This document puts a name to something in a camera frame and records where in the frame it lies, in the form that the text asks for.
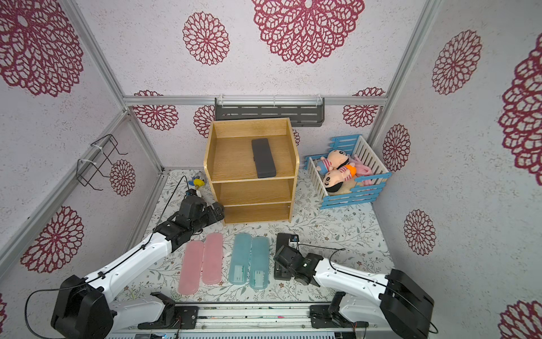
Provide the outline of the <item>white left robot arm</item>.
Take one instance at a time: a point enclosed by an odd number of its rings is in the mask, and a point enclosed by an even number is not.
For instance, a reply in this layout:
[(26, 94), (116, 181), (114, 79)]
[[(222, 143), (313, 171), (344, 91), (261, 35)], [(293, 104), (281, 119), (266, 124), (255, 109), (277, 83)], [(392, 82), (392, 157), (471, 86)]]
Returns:
[(153, 292), (118, 302), (120, 292), (151, 265), (185, 245), (203, 228), (224, 220), (220, 203), (207, 204), (194, 194), (179, 210), (156, 226), (140, 244), (84, 278), (72, 275), (60, 286), (51, 326), (65, 338), (106, 338), (131, 326), (167, 329), (176, 326), (174, 301)]

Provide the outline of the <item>teal pencil case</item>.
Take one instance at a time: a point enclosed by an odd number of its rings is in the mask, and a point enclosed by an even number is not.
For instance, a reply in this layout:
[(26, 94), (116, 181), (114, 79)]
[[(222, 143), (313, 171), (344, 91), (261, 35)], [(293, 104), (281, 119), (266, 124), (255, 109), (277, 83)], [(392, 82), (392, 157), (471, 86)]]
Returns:
[(244, 285), (248, 280), (248, 269), (251, 258), (252, 237), (247, 233), (239, 233), (234, 238), (231, 253), (228, 281), (232, 285)]
[(249, 286), (264, 290), (269, 284), (270, 243), (267, 237), (254, 237), (251, 247)]

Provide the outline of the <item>pink pencil case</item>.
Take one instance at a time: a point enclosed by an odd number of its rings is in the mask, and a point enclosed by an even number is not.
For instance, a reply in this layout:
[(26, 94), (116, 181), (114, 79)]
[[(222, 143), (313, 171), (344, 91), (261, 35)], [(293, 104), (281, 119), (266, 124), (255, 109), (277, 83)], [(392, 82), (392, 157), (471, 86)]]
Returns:
[(223, 235), (211, 233), (204, 241), (201, 280), (206, 285), (218, 284), (222, 279)]
[(204, 247), (202, 241), (190, 241), (187, 243), (179, 276), (178, 292), (180, 295), (193, 295), (198, 291)]

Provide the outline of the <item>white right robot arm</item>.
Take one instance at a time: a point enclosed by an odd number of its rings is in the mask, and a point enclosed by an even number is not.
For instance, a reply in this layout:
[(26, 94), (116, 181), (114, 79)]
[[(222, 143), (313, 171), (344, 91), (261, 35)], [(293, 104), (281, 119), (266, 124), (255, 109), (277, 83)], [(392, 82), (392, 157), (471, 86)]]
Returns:
[(434, 299), (401, 270), (357, 271), (319, 254), (303, 255), (287, 245), (277, 250), (274, 261), (303, 285), (336, 291), (328, 311), (335, 323), (385, 321), (401, 338), (427, 338), (438, 332), (431, 322)]

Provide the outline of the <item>black pencil case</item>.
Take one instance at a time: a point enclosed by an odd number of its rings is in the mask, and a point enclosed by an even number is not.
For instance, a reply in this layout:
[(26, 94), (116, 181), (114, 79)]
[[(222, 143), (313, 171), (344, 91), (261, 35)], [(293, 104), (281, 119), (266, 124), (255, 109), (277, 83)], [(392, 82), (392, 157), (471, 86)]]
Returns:
[(297, 234), (278, 233), (275, 251), (274, 279), (277, 281), (290, 281), (292, 274), (289, 270), (296, 252), (294, 248), (299, 244)]
[(251, 141), (251, 145), (257, 177), (259, 179), (275, 177), (277, 175), (277, 170), (268, 139), (254, 139)]

